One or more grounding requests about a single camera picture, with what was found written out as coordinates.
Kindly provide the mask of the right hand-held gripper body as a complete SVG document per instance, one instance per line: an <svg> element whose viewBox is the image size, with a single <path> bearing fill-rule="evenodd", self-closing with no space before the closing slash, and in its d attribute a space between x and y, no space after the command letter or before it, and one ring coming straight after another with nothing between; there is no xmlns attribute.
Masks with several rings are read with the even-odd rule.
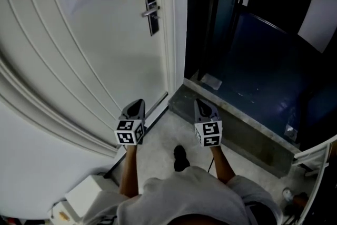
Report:
<svg viewBox="0 0 337 225"><path fill-rule="evenodd" d="M202 147L221 145L222 120L215 105L204 99L194 101L195 135Z"/></svg>

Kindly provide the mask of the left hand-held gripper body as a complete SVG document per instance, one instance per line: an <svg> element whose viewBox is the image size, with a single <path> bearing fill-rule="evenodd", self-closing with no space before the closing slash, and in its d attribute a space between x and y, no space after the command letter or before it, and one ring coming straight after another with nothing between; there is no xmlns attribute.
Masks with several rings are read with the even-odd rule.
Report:
<svg viewBox="0 0 337 225"><path fill-rule="evenodd" d="M118 118L114 131L120 145L137 145L145 134L145 101L138 99L127 105Z"/></svg>

